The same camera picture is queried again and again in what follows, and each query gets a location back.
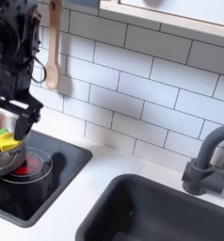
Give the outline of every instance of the black cable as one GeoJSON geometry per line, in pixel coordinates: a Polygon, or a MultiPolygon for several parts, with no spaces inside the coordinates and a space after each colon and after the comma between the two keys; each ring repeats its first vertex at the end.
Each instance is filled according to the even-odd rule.
{"type": "Polygon", "coordinates": [[[41,84],[41,83],[43,83],[43,82],[45,81],[45,79],[47,78],[47,71],[46,71],[44,65],[37,59],[37,57],[35,57],[34,59],[42,66],[42,69],[43,69],[43,72],[44,72],[44,77],[43,77],[43,79],[42,79],[41,81],[38,81],[38,80],[35,79],[32,75],[30,75],[30,77],[31,77],[31,79],[32,79],[35,83],[41,84]]]}

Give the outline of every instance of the cabinet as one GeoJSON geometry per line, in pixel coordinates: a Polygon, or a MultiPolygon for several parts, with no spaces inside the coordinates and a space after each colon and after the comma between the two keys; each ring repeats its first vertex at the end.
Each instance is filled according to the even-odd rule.
{"type": "Polygon", "coordinates": [[[66,2],[92,8],[97,8],[99,6],[99,0],[66,0],[66,2]]]}
{"type": "Polygon", "coordinates": [[[224,0],[101,0],[100,8],[224,37],[224,0]]]}
{"type": "Polygon", "coordinates": [[[224,25],[224,0],[121,0],[122,4],[224,25]]]}

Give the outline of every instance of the sink basin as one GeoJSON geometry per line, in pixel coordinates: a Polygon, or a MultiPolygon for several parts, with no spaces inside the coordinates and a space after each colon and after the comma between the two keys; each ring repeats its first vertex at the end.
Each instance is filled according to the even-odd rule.
{"type": "Polygon", "coordinates": [[[136,175],[114,179],[76,241],[224,241],[224,208],[136,175]]]}

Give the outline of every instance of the tile backsplash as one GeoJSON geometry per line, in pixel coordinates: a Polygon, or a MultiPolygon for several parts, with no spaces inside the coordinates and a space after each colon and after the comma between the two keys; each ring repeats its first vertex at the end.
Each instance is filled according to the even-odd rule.
{"type": "MultiPolygon", "coordinates": [[[[48,2],[40,0],[46,64],[48,2]]],[[[180,172],[224,124],[224,38],[63,3],[57,90],[33,83],[41,122],[180,172]]],[[[34,76],[42,78],[39,65],[34,76]]],[[[212,163],[224,167],[224,142],[212,163]]]]}

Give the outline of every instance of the burner ring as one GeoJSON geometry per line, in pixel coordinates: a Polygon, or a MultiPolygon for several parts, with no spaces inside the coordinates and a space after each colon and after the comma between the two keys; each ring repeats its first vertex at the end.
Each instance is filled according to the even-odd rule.
{"type": "Polygon", "coordinates": [[[31,155],[35,155],[39,160],[40,160],[40,162],[41,162],[41,165],[40,165],[40,168],[39,169],[37,169],[35,172],[32,172],[31,174],[26,174],[26,175],[19,175],[19,174],[14,174],[13,172],[11,172],[9,175],[11,175],[11,176],[14,176],[14,177],[21,177],[21,178],[23,178],[23,177],[26,177],[26,176],[32,176],[32,175],[35,175],[35,174],[37,174],[41,169],[42,169],[42,164],[43,164],[43,162],[42,162],[42,159],[40,158],[40,156],[38,156],[37,154],[35,154],[35,153],[28,153],[28,154],[31,154],[31,155]]]}
{"type": "Polygon", "coordinates": [[[35,156],[41,161],[41,166],[38,170],[36,170],[36,172],[29,173],[26,175],[18,175],[18,174],[10,173],[6,176],[0,177],[0,179],[11,184],[24,185],[24,184],[35,183],[45,178],[51,172],[53,168],[53,161],[51,156],[48,153],[33,147],[28,147],[27,153],[31,154],[31,156],[35,156]]]}

